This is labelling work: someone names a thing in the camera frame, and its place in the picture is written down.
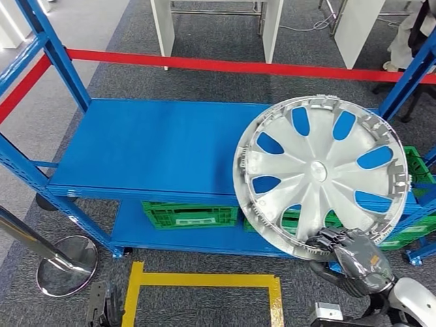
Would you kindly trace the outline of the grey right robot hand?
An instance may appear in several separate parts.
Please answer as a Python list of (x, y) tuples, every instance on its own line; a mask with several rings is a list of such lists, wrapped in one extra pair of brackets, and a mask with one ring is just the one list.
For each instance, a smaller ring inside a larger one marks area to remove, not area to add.
[(322, 228), (309, 238), (306, 244), (333, 254), (342, 267), (342, 273), (315, 261), (311, 261), (310, 268), (351, 296), (361, 298), (382, 293), (397, 280), (388, 259), (360, 229)]

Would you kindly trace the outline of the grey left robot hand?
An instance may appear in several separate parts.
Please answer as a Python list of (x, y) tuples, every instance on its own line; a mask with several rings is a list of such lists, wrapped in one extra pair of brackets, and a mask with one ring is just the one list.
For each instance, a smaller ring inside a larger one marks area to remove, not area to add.
[(108, 283), (104, 296), (103, 312), (100, 318), (100, 326), (121, 326), (124, 312), (121, 291), (115, 284)]

